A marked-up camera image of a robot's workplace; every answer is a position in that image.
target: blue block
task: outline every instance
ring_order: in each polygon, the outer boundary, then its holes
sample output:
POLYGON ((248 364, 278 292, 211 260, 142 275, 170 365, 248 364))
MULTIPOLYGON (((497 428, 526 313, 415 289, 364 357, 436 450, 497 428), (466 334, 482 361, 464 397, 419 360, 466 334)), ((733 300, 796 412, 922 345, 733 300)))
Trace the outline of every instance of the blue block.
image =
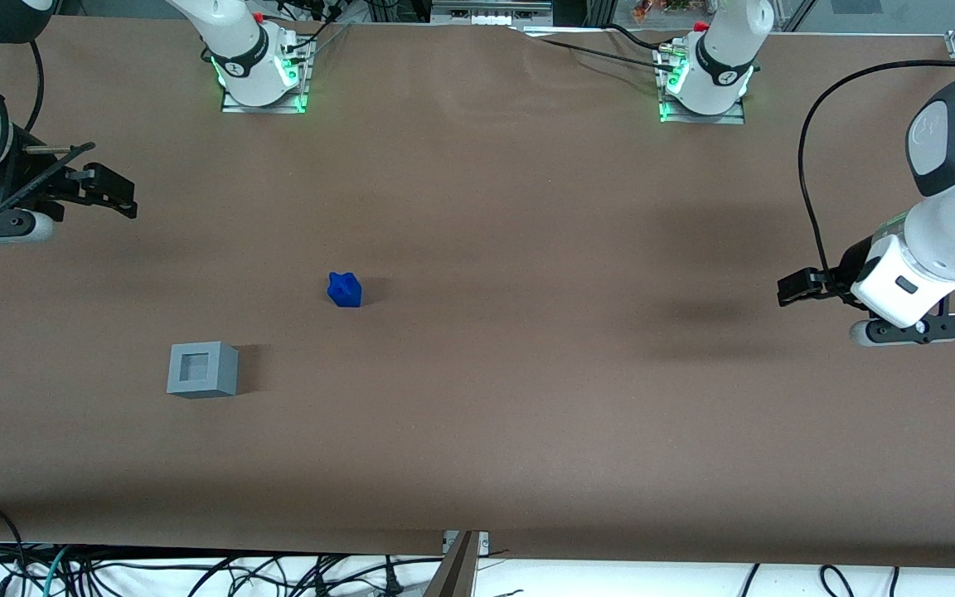
POLYGON ((167 393, 217 398, 238 393, 238 351, 223 342, 172 344, 167 393))
POLYGON ((338 307, 359 307, 363 303, 363 287, 352 272, 338 274, 330 272, 330 286, 327 296, 338 307))

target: green cable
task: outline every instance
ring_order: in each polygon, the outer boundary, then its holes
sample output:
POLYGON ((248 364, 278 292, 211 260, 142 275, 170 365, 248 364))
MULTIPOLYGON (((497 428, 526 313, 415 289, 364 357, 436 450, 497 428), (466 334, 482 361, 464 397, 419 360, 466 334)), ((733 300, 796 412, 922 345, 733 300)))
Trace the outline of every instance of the green cable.
POLYGON ((61 551, 57 552, 57 556, 54 556, 53 562, 50 563, 50 569, 46 571, 46 584, 42 586, 42 597, 50 597, 50 585, 54 581, 54 573, 57 572, 57 566, 61 565, 61 558, 64 558, 65 552, 68 550, 68 545, 65 545, 61 548, 61 551))

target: brown table surface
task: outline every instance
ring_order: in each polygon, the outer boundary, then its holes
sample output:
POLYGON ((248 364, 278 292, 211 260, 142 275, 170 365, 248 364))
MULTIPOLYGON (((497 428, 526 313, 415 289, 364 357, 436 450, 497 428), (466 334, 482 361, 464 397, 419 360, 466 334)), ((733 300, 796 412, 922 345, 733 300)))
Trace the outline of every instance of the brown table surface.
MULTIPOLYGON (((27 539, 436 552, 482 528, 513 556, 955 565, 955 344, 864 349, 860 311, 776 304, 816 264, 808 106, 939 38, 769 38, 744 126, 660 124, 643 68, 501 27, 352 27, 303 116, 217 112, 186 22, 39 41, 34 132, 96 141, 140 209, 0 246, 0 507, 27 539), (241 348, 242 396, 168 396, 171 344, 207 340, 241 348)), ((872 76, 817 119, 834 260, 919 199, 905 129, 954 78, 872 76)), ((0 86, 23 120, 26 46, 0 86)))

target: square hole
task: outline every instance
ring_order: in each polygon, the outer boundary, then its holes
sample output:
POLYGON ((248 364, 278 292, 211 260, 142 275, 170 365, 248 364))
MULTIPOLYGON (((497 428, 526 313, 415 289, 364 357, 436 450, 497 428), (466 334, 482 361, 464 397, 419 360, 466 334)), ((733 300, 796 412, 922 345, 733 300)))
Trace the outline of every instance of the square hole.
POLYGON ((197 381, 209 376, 208 352, 197 352, 193 355, 182 355, 182 366, 179 367, 179 381, 197 381))

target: gray cube with square hole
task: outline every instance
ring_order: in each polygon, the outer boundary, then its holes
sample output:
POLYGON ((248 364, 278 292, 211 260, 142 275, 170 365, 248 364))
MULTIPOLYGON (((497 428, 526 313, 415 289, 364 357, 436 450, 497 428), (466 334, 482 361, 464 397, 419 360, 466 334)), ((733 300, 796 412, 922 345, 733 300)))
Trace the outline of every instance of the gray cube with square hole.
POLYGON ((167 393, 183 398, 235 396, 238 351, 223 342, 172 344, 167 393))

